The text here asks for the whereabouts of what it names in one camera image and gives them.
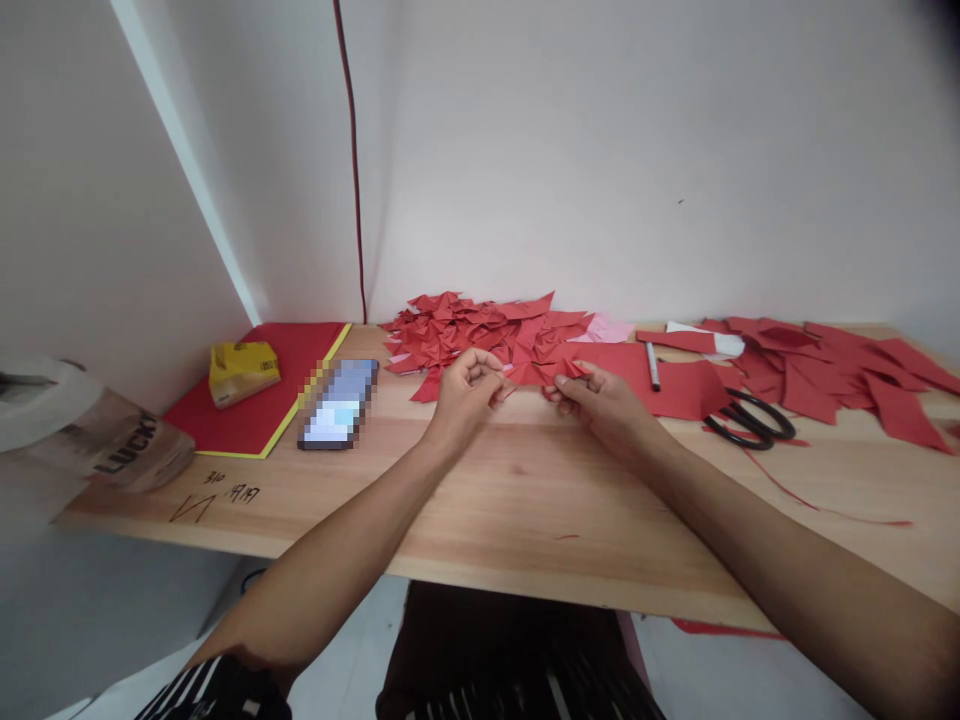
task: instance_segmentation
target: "smartphone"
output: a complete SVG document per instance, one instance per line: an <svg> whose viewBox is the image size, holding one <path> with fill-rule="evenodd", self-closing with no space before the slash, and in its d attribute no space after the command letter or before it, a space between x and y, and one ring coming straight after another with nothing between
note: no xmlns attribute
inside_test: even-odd
<svg viewBox="0 0 960 720"><path fill-rule="evenodd" d="M346 450L357 441L377 385L376 360L338 360L321 379L297 438L301 450Z"/></svg>

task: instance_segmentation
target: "dark pants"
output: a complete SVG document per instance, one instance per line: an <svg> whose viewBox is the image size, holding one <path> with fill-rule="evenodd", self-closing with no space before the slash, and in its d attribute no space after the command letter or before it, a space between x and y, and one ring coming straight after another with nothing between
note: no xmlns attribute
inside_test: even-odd
<svg viewBox="0 0 960 720"><path fill-rule="evenodd" d="M486 700L472 704L471 692L509 696L498 703L516 704L521 712L507 717L553 717L557 687L574 718L612 715L609 697L620 698L622 717L660 717L612 611L414 581L377 717L427 717L428 704L451 702L454 693L481 720ZM591 704L598 702L604 706L599 714ZM534 710L541 705L550 712ZM502 710L498 705L496 714Z"/></svg>

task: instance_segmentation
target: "black scissors handle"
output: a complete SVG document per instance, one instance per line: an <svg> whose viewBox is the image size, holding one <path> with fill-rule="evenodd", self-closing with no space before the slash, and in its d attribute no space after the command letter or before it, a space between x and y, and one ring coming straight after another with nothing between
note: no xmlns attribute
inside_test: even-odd
<svg viewBox="0 0 960 720"><path fill-rule="evenodd" d="M744 410L740 403L734 400L727 407L720 408L720 412L726 415L740 427L752 432L759 438L759 440L748 440L747 438L735 435L714 420L713 417L707 416L704 422L708 427L710 427L710 429L712 429L722 438L751 450L769 450L773 447L774 439L792 440L797 436L797 429L793 426L793 423L787 420L787 418L783 416L783 413L781 413L772 405L765 403L763 400L756 398L753 395L742 393L739 390L727 388L727 392L730 395L733 395L735 398L746 400L748 403L756 405L758 408L763 410L763 412L772 417L777 422L779 427L772 428L769 425L760 422L760 420Z"/></svg>

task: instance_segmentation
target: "wooden table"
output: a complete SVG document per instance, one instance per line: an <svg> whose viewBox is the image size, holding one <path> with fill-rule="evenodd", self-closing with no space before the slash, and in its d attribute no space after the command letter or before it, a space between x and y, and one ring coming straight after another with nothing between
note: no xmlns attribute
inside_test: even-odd
<svg viewBox="0 0 960 720"><path fill-rule="evenodd" d="M660 325L641 326L662 329ZM877 338L884 326L851 329ZM337 357L381 361L384 333L355 327ZM662 358L695 359L659 348ZM386 470L420 437L433 405L409 402L420 376L380 373L359 446L296 447L301 419L266 460L197 456L145 495L90 488L61 525L277 557ZM960 400L921 396L942 427ZM778 510L960 612L960 458L888 438L868 412L830 427L795 420L812 447L758 453L786 487L823 508L912 527L856 522L792 500L737 447L700 423L664 419L691 450ZM960 442L951 439L955 448ZM414 523L394 575L743 628L770 623L706 547L641 483L539 394L521 388L484 427Z"/></svg>

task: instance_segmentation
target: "striped sleeve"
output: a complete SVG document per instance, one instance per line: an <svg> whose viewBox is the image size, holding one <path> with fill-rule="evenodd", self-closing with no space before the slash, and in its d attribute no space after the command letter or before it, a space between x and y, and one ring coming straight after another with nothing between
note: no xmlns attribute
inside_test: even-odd
<svg viewBox="0 0 960 720"><path fill-rule="evenodd" d="M180 672L135 720L290 720L269 670L253 671L233 655Z"/></svg>

